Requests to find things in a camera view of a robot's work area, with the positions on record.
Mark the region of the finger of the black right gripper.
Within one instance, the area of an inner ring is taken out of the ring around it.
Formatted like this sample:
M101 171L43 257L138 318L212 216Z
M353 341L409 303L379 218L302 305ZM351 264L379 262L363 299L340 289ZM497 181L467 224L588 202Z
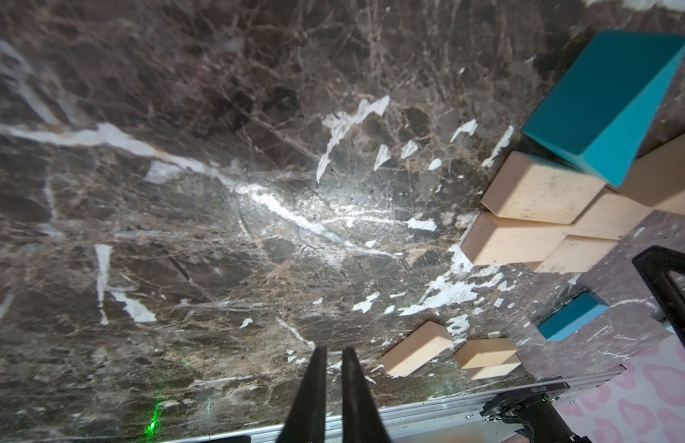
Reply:
M654 245L632 263L685 348L685 295L671 277L672 272L685 276L685 254Z

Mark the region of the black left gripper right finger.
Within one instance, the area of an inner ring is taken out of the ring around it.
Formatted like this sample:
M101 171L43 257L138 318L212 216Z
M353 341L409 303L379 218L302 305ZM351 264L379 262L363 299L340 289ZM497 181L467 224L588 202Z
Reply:
M342 353L342 442L391 443L355 350Z

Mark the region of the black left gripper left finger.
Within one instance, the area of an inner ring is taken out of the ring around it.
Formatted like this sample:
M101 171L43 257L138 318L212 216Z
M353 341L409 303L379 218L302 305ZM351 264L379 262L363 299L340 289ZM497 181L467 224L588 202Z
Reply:
M325 439L327 347L314 350L277 443L320 443Z

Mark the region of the natural wooden triangle block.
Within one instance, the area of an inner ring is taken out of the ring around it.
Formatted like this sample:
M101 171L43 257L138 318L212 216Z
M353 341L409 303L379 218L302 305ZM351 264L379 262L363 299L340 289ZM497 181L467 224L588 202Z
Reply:
M617 192L654 210L685 215L685 134L637 159Z

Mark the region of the small teal rectangular block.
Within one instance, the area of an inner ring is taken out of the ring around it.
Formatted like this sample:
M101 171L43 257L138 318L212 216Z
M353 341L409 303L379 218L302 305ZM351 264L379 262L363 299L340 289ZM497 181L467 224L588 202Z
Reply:
M609 304L593 293L582 293L538 326L547 341L564 341L600 317Z

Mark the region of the natural wooden rectangular block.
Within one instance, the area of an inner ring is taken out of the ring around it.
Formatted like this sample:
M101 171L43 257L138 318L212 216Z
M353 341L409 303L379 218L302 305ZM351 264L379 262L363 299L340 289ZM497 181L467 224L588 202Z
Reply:
M484 192L497 217L572 224L604 188L604 181L567 165L514 151Z

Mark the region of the teal triangular wooden block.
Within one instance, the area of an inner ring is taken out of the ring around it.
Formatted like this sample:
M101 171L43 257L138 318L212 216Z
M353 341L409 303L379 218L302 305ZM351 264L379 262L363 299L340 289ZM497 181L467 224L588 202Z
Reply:
M685 55L685 37L593 38L523 127L579 170L621 186Z

